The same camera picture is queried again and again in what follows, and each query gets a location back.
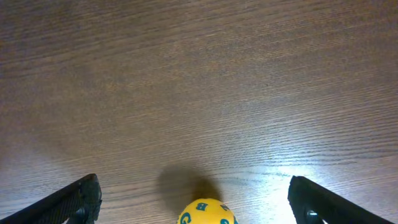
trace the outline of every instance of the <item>table top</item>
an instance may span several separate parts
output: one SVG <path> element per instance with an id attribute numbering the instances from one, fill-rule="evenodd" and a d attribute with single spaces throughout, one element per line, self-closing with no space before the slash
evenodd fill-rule
<path id="1" fill-rule="evenodd" d="M 398 222 L 396 1 L 0 6 L 0 218 L 96 173 L 98 223 L 175 222 L 198 189 L 294 223 L 304 175 Z"/>

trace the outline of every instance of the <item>toy ball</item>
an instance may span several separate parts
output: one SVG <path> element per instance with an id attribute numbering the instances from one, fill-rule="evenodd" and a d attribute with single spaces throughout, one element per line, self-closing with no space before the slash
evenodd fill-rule
<path id="1" fill-rule="evenodd" d="M 238 224 L 234 213 L 219 200 L 198 199 L 189 204 L 177 224 Z"/>

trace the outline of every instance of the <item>wooden table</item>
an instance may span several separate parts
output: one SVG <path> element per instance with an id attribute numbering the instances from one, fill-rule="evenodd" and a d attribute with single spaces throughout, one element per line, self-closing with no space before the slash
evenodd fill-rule
<path id="1" fill-rule="evenodd" d="M 294 223 L 292 175 L 398 222 L 395 0 L 4 0 L 0 216 L 96 173 L 98 223 L 173 223 L 194 181 Z"/>

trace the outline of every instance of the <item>yellow ball with black spots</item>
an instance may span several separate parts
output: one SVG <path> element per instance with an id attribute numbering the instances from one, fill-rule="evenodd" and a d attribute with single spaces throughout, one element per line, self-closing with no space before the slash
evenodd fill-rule
<path id="1" fill-rule="evenodd" d="M 189 204 L 177 224 L 238 224 L 234 213 L 219 200 L 198 199 Z"/>

